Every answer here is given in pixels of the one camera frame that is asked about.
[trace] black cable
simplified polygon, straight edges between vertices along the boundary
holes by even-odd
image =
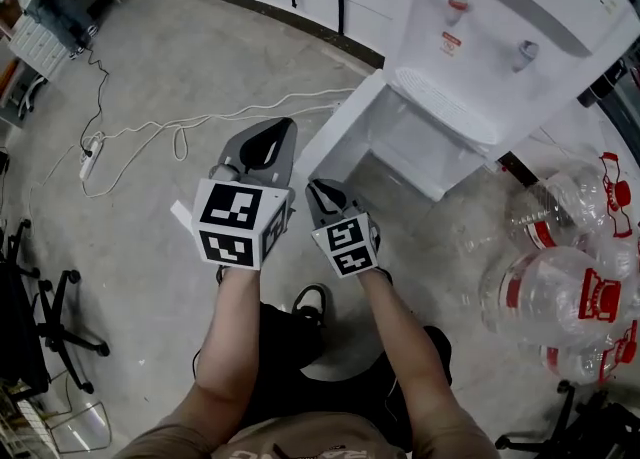
[[[91,150],[87,150],[85,149],[84,145],[82,144],[82,139],[84,137],[84,133],[87,131],[87,129],[89,128],[89,126],[91,125],[91,123],[99,118],[100,116],[102,116],[102,86],[104,85],[104,83],[107,81],[107,79],[109,78],[110,73],[105,70],[102,67],[102,61],[100,59],[96,59],[95,61],[92,61],[91,58],[93,57],[93,50],[91,50],[89,47],[86,48],[86,50],[88,50],[89,52],[91,52],[89,54],[89,59],[87,59],[87,64],[89,64],[89,66],[93,66],[94,64],[98,65],[98,69],[104,73],[104,77],[102,77],[102,82],[100,82],[100,86],[98,87],[98,112],[95,114],[95,116],[93,116],[88,122],[87,125],[84,127],[84,130],[82,131],[82,133],[80,134],[80,148],[82,148],[82,151],[84,152],[84,154],[87,157],[91,157],[91,155],[93,155],[93,153],[91,152]]]
[[[198,356],[200,355],[201,350],[202,349],[198,349],[198,352],[196,352],[195,356],[191,360],[191,371],[193,372],[194,379],[196,378],[196,359],[198,359]]]

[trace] chair leg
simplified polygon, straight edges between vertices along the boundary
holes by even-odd
[[[73,363],[71,363],[71,358],[69,357],[69,353],[67,352],[64,342],[62,340],[56,340],[55,347],[57,353],[62,359],[62,362],[64,363],[64,366],[67,368],[71,379],[73,379],[73,382],[76,383],[76,386],[84,392],[93,393],[93,385],[91,383],[83,383],[80,381],[76,369],[73,366]]]
[[[18,272],[27,278],[39,279],[40,278],[40,269],[37,267],[28,271],[23,269],[22,267],[18,267]]]
[[[18,249],[20,249],[20,240],[22,239],[22,230],[31,228],[31,221],[23,219],[18,225],[18,231],[15,235],[11,235],[8,239],[7,262],[15,265],[18,260]]]
[[[58,288],[56,288],[56,295],[53,297],[53,316],[58,319],[58,322],[60,322],[60,316],[62,315],[62,303],[64,302],[64,292],[67,288],[68,278],[69,271],[62,271],[58,281]]]
[[[569,424],[575,392],[575,387],[573,387],[568,381],[560,381],[560,384],[558,384],[558,393],[566,393],[567,398],[562,406],[562,411],[560,412],[560,417],[558,418],[556,427],[553,429],[553,434],[551,435],[550,440],[552,443],[556,443],[560,439]]]
[[[62,339],[65,342],[72,343],[73,345],[77,345],[78,347],[82,347],[83,349],[87,349],[88,351],[98,352],[101,349],[102,343],[93,344],[88,342],[84,338],[80,338],[79,336],[70,333],[66,329],[62,331]]]
[[[38,290],[40,291],[40,304],[42,305],[44,321],[47,324],[54,324],[53,315],[51,313],[51,306],[49,306],[49,299],[47,299],[47,291],[50,287],[50,283],[51,282],[47,280],[38,281]]]
[[[542,453],[547,448],[547,443],[514,443],[506,436],[500,436],[495,446],[498,450]]]

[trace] black shoe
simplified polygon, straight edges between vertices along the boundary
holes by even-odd
[[[327,287],[320,283],[309,285],[298,294],[291,309],[292,315],[302,315],[324,327],[324,315],[327,312]]]

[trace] shoe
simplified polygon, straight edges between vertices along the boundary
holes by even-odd
[[[76,48],[75,52],[69,52],[69,59],[77,59],[77,57],[84,52],[84,47]]]
[[[327,311],[327,290],[327,287],[320,283],[309,285],[296,297],[291,314],[302,315],[307,319],[314,320],[318,326],[324,327],[324,315]]]

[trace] plastic water bottle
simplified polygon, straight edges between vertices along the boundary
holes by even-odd
[[[635,357],[638,321],[623,326],[599,343],[577,352],[532,344],[520,344],[520,351],[549,371],[578,384],[603,383],[620,364],[631,363]]]
[[[517,342],[558,349],[586,347],[625,316],[636,286],[608,279],[586,253],[542,249],[511,264],[503,259],[479,290],[486,327]]]
[[[611,226],[613,235],[631,235],[631,191],[620,180],[618,157],[604,153],[602,168],[576,163],[520,193],[508,211],[511,236],[521,246],[544,249],[575,245],[590,231]]]

